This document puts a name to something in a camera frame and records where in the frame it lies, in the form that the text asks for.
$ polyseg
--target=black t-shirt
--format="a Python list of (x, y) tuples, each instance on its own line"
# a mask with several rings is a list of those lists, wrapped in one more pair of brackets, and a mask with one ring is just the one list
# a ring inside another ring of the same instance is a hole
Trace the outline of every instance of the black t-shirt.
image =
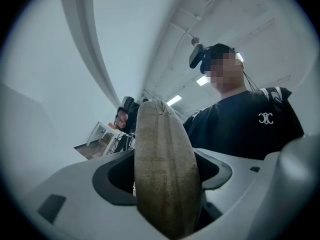
[(277, 111), (261, 90), (244, 91), (189, 117), (183, 124), (192, 147), (263, 160), (304, 132), (281, 88)]

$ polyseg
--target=floor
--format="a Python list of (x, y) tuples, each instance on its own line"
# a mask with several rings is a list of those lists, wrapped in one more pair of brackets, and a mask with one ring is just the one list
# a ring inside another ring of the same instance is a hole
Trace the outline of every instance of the floor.
[(81, 146), (76, 148), (81, 155), (90, 160), (93, 158), (101, 157), (112, 138), (111, 134), (106, 134), (100, 142), (91, 142), (89, 146)]

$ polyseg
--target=white logo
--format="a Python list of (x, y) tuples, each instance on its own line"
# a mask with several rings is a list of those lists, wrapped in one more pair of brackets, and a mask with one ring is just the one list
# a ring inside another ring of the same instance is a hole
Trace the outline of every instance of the white logo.
[(269, 116), (272, 116), (272, 113), (260, 113), (258, 116), (263, 116), (263, 121), (259, 120), (261, 124), (265, 123), (266, 125), (267, 124), (272, 125), (274, 123), (274, 121), (272, 122), (269, 121)]

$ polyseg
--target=backpack strap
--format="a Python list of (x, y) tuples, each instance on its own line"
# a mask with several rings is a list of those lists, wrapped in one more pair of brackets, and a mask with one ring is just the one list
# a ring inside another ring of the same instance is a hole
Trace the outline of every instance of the backpack strap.
[(281, 112), (283, 110), (283, 96), (280, 87), (262, 88), (261, 91), (277, 112)]
[(201, 112), (203, 109), (197, 110), (194, 114), (192, 114), (192, 120), (195, 119), (195, 117)]

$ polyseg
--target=ceiling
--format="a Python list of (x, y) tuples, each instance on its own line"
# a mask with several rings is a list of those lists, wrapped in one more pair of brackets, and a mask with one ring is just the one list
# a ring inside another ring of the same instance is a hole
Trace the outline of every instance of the ceiling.
[(299, 40), (297, 29), (288, 27), (289, 20), (292, 18), (283, 16), (281, 3), (274, 0), (182, 0), (149, 68), (142, 96), (169, 101), (180, 95), (182, 99), (172, 108), (184, 118), (219, 101), (209, 83), (197, 84), (202, 77), (199, 66), (189, 68), (192, 37), (200, 38), (205, 46), (223, 43), (235, 48), (244, 59), (244, 70), (259, 88), (294, 89), (308, 69), (304, 60), (294, 55), (305, 55), (306, 60), (315, 55), (306, 53), (301, 45), (311, 42), (307, 36), (310, 26), (298, 24)]
[(125, 96), (141, 95), (167, 23), (180, 2), (93, 0), (94, 18), (88, 24), (95, 22), (96, 50), (120, 102)]

